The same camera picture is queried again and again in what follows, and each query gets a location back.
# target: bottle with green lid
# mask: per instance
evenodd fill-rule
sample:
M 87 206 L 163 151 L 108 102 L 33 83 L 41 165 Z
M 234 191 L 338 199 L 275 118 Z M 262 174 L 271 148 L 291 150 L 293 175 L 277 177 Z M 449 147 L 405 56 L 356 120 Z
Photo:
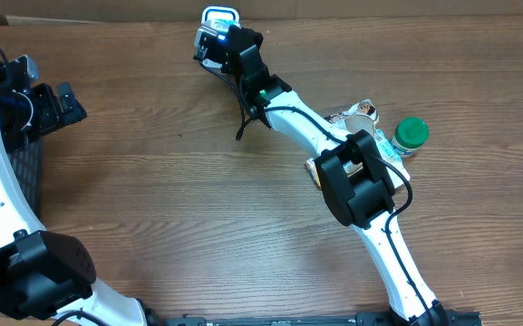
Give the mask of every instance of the bottle with green lid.
M 390 142 L 398 155 L 408 158 L 414 155 L 416 150 L 428 139 L 428 136 L 428 126 L 424 120 L 408 117 L 398 124 Z

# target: wooden table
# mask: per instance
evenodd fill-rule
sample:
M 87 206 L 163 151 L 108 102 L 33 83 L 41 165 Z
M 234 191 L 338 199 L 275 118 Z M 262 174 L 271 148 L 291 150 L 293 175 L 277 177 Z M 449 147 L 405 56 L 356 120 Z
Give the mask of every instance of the wooden table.
M 235 141 L 235 97 L 192 61 L 198 25 L 0 27 L 7 56 L 29 53 L 41 81 L 70 82 L 89 114 L 45 139 L 44 224 L 163 316 L 385 310 L 380 276 L 324 205 L 307 155 L 260 122 Z M 523 325 L 523 16 L 245 26 L 319 113 L 369 98 L 388 135 L 406 116 L 428 121 L 428 144 L 406 162 L 412 255 L 447 308 Z

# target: black mesh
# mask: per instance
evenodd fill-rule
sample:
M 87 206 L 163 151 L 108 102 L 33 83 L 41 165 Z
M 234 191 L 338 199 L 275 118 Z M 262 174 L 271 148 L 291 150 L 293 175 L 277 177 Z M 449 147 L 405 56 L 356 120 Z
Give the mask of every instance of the black mesh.
M 19 187 L 25 200 L 40 217 L 40 178 L 42 175 L 42 141 L 36 141 L 21 152 L 8 154 L 11 166 L 14 168 Z

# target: green lid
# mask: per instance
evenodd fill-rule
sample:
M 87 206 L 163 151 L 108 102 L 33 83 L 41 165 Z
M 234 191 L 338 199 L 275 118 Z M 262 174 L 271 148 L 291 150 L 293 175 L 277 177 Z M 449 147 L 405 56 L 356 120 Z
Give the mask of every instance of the green lid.
M 398 124 L 394 137 L 402 146 L 416 149 L 428 139 L 429 131 L 426 122 L 420 118 L 408 117 Z

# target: brown wall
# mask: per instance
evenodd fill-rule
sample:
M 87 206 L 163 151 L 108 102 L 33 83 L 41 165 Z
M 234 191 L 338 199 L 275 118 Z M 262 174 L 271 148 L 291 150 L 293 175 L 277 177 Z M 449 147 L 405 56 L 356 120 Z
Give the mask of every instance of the brown wall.
M 207 5 L 244 19 L 523 14 L 523 0 L 0 0 L 3 16 L 94 22 L 198 20 Z

